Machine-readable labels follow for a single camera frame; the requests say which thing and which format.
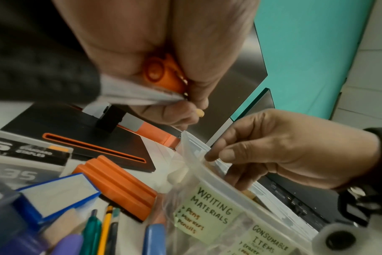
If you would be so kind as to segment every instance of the handwritten label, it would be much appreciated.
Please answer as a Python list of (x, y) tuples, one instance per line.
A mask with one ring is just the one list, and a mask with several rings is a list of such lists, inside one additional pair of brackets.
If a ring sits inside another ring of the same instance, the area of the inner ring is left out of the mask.
[(240, 213), (233, 203), (200, 183), (177, 208), (174, 220), (181, 231), (210, 244)]
[(294, 249), (288, 240), (275, 231), (256, 223), (241, 236), (238, 243), (220, 255), (287, 255)]

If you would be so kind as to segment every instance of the yellow pencil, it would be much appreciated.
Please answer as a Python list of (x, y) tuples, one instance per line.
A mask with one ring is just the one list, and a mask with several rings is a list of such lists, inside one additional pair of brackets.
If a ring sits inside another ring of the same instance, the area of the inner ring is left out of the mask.
[(104, 251), (106, 250), (106, 242), (107, 242), (108, 230), (110, 228), (112, 212), (113, 212), (113, 207), (108, 206), (106, 210), (106, 216), (104, 216), (102, 234), (100, 236), (99, 249), (97, 251), (97, 255), (104, 255)]

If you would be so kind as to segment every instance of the desk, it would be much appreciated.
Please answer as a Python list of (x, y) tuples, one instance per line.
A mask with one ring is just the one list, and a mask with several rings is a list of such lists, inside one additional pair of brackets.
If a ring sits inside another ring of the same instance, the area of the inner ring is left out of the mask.
[[(0, 129), (8, 122), (13, 120), (17, 115), (25, 111), (28, 107), (30, 107), (30, 105), (31, 103), (0, 103)], [(156, 167), (156, 171), (153, 173), (145, 173), (128, 169), (126, 170), (154, 190), (158, 192), (167, 191), (167, 189), (169, 189), (171, 186), (167, 182), (166, 177), (174, 152), (171, 149), (147, 138), (142, 137), (142, 140)], [(84, 163), (84, 161), (69, 160), (61, 176), (69, 175), (77, 165), (82, 163)], [(92, 209), (98, 209), (99, 212), (97, 216), (101, 221), (103, 220), (106, 207), (107, 202), (101, 199), (97, 199), (93, 205)], [(120, 215), (120, 222), (118, 225), (119, 228), (116, 254), (141, 254), (144, 232), (147, 224), (148, 220), (146, 220), (144, 223), (139, 223), (122, 213)]]

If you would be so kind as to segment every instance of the hand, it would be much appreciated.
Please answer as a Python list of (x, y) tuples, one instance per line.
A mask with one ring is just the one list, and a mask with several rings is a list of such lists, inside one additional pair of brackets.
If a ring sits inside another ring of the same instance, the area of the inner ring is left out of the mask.
[(236, 60), (259, 0), (53, 0), (88, 56), (103, 73), (140, 74), (151, 53), (169, 51), (187, 78), (189, 101), (133, 106), (140, 116), (187, 128), (196, 108)]
[(271, 109), (235, 122), (205, 158), (232, 163), (225, 180), (239, 190), (268, 172), (332, 189), (368, 172), (380, 158), (380, 144), (360, 129)]

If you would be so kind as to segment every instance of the clear plastic bag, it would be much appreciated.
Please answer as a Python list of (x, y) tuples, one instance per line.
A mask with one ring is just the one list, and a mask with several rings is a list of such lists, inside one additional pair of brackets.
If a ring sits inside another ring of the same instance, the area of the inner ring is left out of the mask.
[(183, 132), (172, 161), (184, 174), (163, 200), (167, 255), (311, 253), (308, 238), (224, 182), (229, 165), (204, 162), (195, 141)]

